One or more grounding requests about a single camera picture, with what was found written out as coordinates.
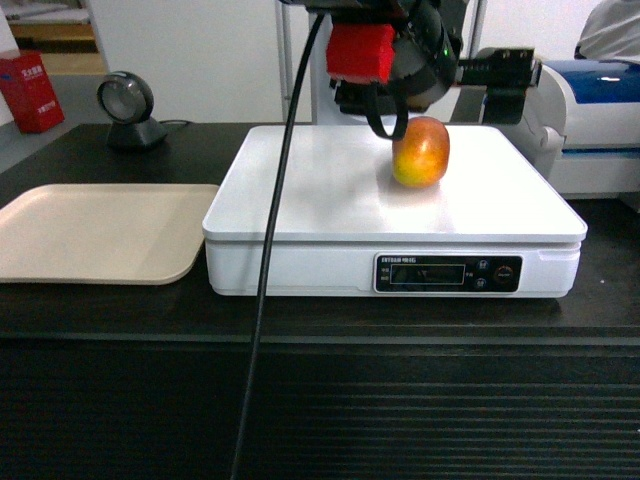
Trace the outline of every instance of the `round button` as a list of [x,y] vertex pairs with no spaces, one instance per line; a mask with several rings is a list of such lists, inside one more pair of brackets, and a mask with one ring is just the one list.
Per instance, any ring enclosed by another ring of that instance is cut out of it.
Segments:
[[482,290],[484,288],[487,288],[487,279],[486,278],[476,278],[476,280],[473,282],[473,287],[476,290]]
[[499,267],[493,274],[493,279],[497,283],[500,283],[502,285],[504,285],[505,283],[509,283],[511,280],[513,280],[513,277],[513,268],[509,267],[508,265]]
[[476,264],[476,269],[478,269],[478,270],[488,270],[489,269],[489,260],[480,260]]

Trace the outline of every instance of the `gray floor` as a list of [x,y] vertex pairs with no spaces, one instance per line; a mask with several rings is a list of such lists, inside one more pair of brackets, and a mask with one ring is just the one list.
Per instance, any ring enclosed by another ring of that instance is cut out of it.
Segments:
[[81,123],[109,123],[98,106],[96,90],[102,76],[52,76],[51,84],[62,106],[65,121],[50,130],[22,134],[15,123],[0,127],[0,172],[37,152]]

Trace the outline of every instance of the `red box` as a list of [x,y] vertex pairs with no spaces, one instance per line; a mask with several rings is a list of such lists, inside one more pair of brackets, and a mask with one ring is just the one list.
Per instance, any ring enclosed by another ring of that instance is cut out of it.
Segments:
[[40,133],[64,120],[38,52],[0,58],[0,92],[22,133]]

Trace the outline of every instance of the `red foam pad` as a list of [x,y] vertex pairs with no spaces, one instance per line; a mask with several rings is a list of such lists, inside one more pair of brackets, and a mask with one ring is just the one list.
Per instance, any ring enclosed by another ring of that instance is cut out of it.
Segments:
[[386,84],[395,52],[391,25],[334,25],[327,46],[327,72],[334,80]]

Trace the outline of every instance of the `black table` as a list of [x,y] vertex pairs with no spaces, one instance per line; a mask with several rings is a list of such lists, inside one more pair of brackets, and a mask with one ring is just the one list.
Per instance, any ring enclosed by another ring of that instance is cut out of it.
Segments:
[[[48,183],[219,184],[250,127],[116,154],[83,125],[0,175],[0,206]],[[561,299],[269,297],[247,478],[637,479],[640,216],[570,204],[589,232]],[[225,478],[254,315],[204,252],[159,287],[0,285],[0,472]]]

